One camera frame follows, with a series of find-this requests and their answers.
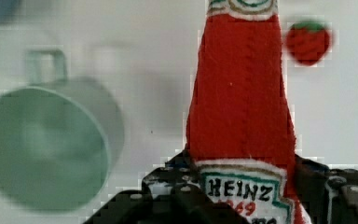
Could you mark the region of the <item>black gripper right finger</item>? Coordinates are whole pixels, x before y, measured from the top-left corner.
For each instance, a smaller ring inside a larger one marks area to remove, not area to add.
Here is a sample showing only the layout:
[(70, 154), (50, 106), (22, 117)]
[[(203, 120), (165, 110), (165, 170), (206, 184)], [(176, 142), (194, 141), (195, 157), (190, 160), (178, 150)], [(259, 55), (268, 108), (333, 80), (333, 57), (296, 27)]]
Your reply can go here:
[(296, 191), (311, 224), (358, 224), (358, 170), (296, 155)]

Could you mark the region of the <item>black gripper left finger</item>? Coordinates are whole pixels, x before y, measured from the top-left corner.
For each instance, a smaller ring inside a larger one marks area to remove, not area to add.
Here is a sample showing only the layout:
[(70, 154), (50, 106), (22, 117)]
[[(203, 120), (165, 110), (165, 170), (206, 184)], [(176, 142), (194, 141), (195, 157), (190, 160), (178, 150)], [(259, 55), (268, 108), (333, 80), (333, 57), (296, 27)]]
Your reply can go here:
[(83, 224), (249, 224), (200, 188), (200, 175), (183, 150), (141, 182), (123, 190)]

